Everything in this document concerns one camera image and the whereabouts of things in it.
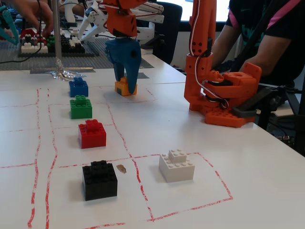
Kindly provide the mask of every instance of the black t-shirt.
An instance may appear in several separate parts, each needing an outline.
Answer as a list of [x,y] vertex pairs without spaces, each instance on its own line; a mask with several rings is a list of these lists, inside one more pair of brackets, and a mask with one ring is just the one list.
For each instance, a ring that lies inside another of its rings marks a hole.
[[[238,27],[247,44],[271,0],[230,0],[226,25]],[[290,84],[300,75],[305,65],[305,0],[284,0],[276,9],[261,38],[248,53],[255,56],[264,35],[291,39],[291,43],[278,61],[273,72],[262,77],[261,82]]]

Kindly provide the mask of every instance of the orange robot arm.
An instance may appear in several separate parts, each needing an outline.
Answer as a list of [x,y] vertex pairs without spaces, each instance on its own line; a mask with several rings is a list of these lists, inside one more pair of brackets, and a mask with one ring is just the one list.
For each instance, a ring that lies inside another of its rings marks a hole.
[[136,37],[137,22],[130,11],[147,2],[147,0],[104,0],[108,12],[107,29],[116,37]]
[[256,94],[262,70],[253,64],[247,64],[243,73],[226,73],[222,76],[219,72],[211,71],[216,3],[216,0],[194,0],[184,97],[190,103],[192,111],[205,115],[206,123],[241,127],[254,118],[236,117],[231,109]]

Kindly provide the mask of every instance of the small brown debris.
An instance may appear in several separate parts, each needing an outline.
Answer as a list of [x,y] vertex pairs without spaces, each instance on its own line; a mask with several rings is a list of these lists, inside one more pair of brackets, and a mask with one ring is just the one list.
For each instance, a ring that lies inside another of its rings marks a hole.
[[125,167],[123,166],[123,165],[118,165],[118,166],[116,166],[117,168],[118,168],[118,170],[121,172],[121,173],[126,173],[126,169],[125,169]]

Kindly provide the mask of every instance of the pink stripe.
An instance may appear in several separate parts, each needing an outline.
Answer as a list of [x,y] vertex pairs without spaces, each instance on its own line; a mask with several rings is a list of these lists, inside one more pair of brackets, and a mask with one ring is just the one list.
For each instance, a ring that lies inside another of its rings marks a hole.
[[234,28],[239,28],[239,24],[237,22],[237,19],[234,16],[234,14],[233,14],[233,12],[231,10],[229,11],[229,18],[230,18],[230,21],[231,21],[233,27]]
[[268,28],[276,24],[282,17],[289,13],[301,0],[290,0],[271,18]]

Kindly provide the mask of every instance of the person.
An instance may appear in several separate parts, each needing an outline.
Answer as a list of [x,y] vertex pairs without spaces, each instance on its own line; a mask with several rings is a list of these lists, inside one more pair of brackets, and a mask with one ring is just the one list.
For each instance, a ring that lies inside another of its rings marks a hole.
[[[37,0],[2,0],[7,4],[12,4],[16,11],[23,16],[36,30],[39,30],[40,9]],[[48,37],[53,31],[53,12],[48,5],[48,0],[40,0],[42,10],[41,18],[46,26],[42,30],[43,37]],[[60,7],[60,11],[64,12],[64,7]],[[82,5],[73,7],[73,12],[79,16],[84,15]]]
[[[228,20],[212,48],[213,68],[225,60],[240,34],[247,44],[270,1],[230,0]],[[262,68],[261,83],[294,85],[305,65],[305,1],[282,0],[275,12],[245,63]]]

